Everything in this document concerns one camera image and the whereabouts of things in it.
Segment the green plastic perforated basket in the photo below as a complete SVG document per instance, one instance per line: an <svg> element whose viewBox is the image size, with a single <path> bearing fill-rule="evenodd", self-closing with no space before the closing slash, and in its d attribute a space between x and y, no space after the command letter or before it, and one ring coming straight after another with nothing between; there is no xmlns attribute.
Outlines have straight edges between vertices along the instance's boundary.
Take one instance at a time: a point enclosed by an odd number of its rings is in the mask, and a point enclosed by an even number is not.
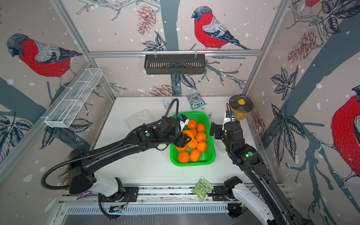
<svg viewBox="0 0 360 225"><path fill-rule="evenodd" d="M189 124L183 129L192 140L183 148L170 145L170 160L178 167L206 166L215 161L216 153L210 137L210 122L202 112L183 112Z"/></svg>

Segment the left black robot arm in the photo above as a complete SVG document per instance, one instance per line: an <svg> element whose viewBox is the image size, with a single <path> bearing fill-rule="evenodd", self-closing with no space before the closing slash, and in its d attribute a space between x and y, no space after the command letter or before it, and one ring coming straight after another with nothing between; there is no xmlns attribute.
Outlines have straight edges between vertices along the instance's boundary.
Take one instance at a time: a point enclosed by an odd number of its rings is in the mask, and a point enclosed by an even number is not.
<svg viewBox="0 0 360 225"><path fill-rule="evenodd" d="M185 147L192 138L183 134L188 118L183 114L169 117L169 110L161 119L149 124L142 124L131 130L127 136L117 142L89 152L73 150L69 160L50 168L41 178L42 187L49 190L68 189L69 193L80 194L97 187L97 191L105 196L112 196L120 191L120 179L110 178L104 181L96 172L121 158L141 153L149 149L159 149L160 145ZM53 186L47 183L47 177L59 168L67 166L68 184Z"/></svg>

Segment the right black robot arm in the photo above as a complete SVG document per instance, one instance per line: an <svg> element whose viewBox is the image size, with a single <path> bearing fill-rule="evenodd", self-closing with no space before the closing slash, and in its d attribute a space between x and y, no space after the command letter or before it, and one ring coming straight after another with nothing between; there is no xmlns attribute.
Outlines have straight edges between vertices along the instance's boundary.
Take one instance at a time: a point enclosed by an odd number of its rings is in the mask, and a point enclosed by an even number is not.
<svg viewBox="0 0 360 225"><path fill-rule="evenodd" d="M263 225L312 225L289 202L269 173L257 150L245 142L239 122L211 123L210 136L221 140L233 164L253 182L260 196L236 176L224 183L225 195L243 203Z"/></svg>

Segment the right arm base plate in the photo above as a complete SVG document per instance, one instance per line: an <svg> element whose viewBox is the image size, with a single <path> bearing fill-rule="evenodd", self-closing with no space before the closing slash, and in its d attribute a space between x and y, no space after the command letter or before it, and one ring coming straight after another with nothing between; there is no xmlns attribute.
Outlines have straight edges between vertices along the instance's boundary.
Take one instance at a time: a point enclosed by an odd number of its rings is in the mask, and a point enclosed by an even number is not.
<svg viewBox="0 0 360 225"><path fill-rule="evenodd" d="M226 195L224 186L214 186L214 189L208 193L208 196L211 197L213 201L234 201L234 199Z"/></svg>

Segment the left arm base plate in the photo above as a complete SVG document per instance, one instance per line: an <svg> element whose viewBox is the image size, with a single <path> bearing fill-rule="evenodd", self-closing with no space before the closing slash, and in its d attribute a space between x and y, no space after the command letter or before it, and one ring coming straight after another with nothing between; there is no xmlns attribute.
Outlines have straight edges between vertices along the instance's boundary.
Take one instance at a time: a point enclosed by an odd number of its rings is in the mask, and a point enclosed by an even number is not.
<svg viewBox="0 0 360 225"><path fill-rule="evenodd" d="M118 191L110 197L106 197L103 194L100 195L100 201L102 203L126 203L136 202L138 197L139 187L125 187L122 191Z"/></svg>

